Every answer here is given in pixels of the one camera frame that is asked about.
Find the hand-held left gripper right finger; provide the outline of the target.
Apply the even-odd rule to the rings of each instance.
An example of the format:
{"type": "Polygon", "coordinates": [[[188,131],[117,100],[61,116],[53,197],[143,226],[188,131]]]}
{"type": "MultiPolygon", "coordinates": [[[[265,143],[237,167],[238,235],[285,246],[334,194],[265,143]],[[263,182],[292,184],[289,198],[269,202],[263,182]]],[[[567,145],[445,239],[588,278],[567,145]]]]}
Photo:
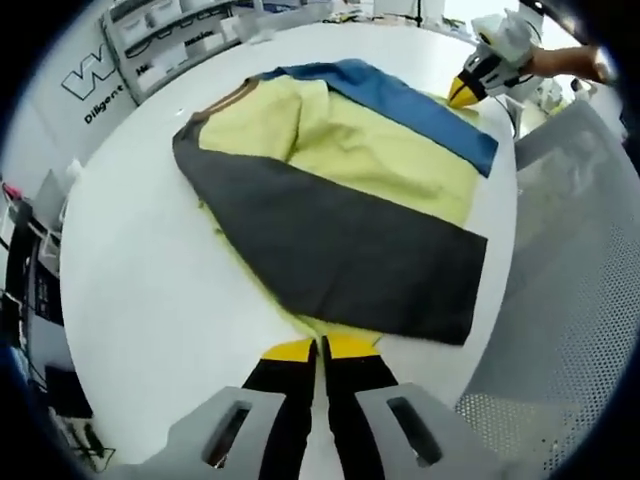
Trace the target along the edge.
{"type": "Polygon", "coordinates": [[[368,341],[322,339],[329,427],[347,479],[498,479],[501,464],[467,423],[396,380],[368,341]]]}

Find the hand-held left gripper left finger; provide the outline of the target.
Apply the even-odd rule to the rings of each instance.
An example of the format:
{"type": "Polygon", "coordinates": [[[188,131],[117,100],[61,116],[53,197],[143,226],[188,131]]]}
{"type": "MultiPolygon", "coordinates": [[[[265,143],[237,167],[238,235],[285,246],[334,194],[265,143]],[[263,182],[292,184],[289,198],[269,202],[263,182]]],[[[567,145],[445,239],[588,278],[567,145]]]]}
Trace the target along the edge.
{"type": "Polygon", "coordinates": [[[225,387],[171,427],[169,479],[297,479],[311,430],[317,345],[278,344],[241,387],[225,387]]]}

